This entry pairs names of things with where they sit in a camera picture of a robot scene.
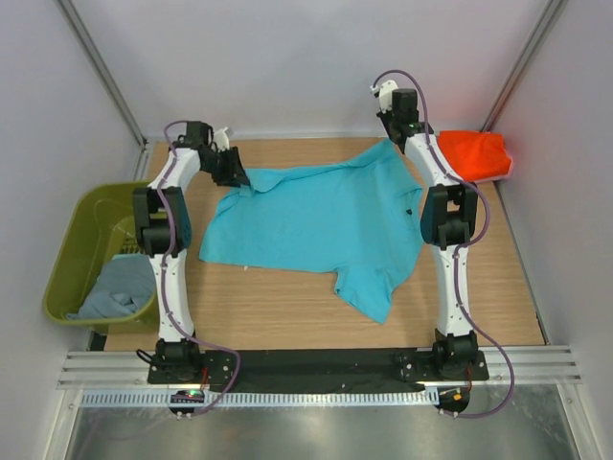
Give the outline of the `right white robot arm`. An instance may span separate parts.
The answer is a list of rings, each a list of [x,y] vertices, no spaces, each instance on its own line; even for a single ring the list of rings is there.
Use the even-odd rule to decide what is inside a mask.
[[[475,232],[478,196],[459,179],[429,125],[420,120],[417,90],[386,80],[374,94],[377,117],[388,137],[417,168],[427,187],[420,232],[431,248],[439,289],[430,372],[441,380],[464,380],[478,354],[476,333],[465,318],[463,304],[467,297],[465,245]]]

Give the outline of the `teal t shirt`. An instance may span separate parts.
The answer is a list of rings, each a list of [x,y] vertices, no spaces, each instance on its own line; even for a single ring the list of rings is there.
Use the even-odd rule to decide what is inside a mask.
[[[383,140],[336,164],[250,169],[216,207],[206,263],[333,273],[335,294],[376,323],[413,273],[422,188]]]

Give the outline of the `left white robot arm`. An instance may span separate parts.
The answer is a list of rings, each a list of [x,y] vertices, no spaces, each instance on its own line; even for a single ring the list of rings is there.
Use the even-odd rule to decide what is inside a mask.
[[[219,186],[249,183],[228,127],[181,124],[185,132],[167,140],[163,169],[132,195],[136,240],[153,270],[159,308],[154,353],[137,353],[149,366],[150,383],[191,383],[206,370],[204,343],[196,337],[188,302],[186,263],[193,232],[185,193],[198,173],[209,174]]]

